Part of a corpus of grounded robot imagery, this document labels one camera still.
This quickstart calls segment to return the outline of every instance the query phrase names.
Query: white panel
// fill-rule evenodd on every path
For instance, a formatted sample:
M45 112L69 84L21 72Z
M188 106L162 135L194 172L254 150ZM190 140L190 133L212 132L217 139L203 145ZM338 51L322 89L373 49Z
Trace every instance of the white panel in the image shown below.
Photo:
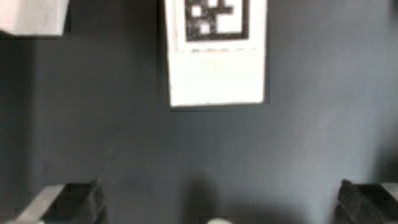
M164 0L167 6L171 106L258 104L265 96L267 1L249 1L249 30L244 30L244 1L228 0L233 14L217 21L203 18L199 35L210 34L210 23L222 35L249 37L188 40L185 0Z
M233 224L226 219L212 219L208 224Z
M203 8L201 8L201 6L194 6L192 7L192 16L201 17L201 15L203 15Z
M0 0L0 30L62 35L69 0Z
M215 8L219 6L219 0L208 0L208 7Z
M52 203L59 197L64 185L50 186L43 189L16 221L18 222L39 222Z

